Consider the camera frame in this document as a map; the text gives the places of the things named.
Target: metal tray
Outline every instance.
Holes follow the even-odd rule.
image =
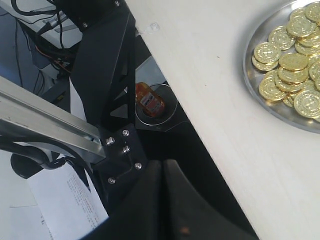
[[[287,25],[290,13],[293,10],[317,1],[319,0],[296,0],[276,9],[274,13],[257,27],[247,43],[242,59],[242,68],[245,84],[250,93],[269,113],[294,127],[320,134],[320,122],[299,115],[295,109],[286,106],[282,102],[273,104],[260,96],[258,87],[264,74],[255,69],[251,59],[255,47],[260,43],[267,42],[268,36],[273,29],[278,26]],[[295,52],[294,46],[288,51],[284,51],[284,53],[289,52]]]

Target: paper sheet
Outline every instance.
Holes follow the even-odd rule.
[[[10,240],[54,240],[38,206],[10,208]]]
[[[108,218],[91,181],[90,192],[68,163],[27,181],[54,240],[78,240]]]

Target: screw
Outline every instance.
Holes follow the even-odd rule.
[[[123,153],[128,154],[130,152],[130,147],[129,146],[124,146],[122,148],[122,150],[123,150]]]
[[[109,178],[108,178],[108,183],[109,183],[109,184],[115,184],[115,183],[116,183],[115,178],[114,178],[114,177],[109,177]]]
[[[105,143],[108,145],[108,146],[111,146],[112,144],[114,144],[116,142],[116,140],[111,136],[109,138],[107,138],[105,140]]]
[[[140,162],[136,162],[134,164],[134,167],[135,167],[135,169],[140,170],[140,169],[142,169],[142,164]]]
[[[128,136],[129,136],[129,133],[130,133],[130,132],[129,132],[128,130],[123,130],[123,131],[122,131],[122,135],[125,136],[125,137],[128,137]]]

